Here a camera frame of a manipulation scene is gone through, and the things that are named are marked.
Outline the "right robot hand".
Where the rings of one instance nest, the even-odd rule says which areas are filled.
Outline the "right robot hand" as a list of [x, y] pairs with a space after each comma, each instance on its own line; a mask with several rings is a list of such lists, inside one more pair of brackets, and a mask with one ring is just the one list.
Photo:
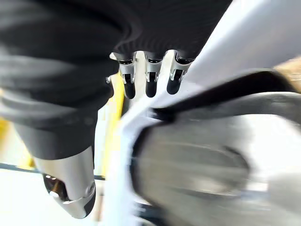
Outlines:
[[47, 192], [72, 217], [93, 209], [98, 110], [124, 70], [133, 98], [135, 53], [176, 51], [192, 62], [229, 0], [3, 0], [0, 114], [13, 122]]

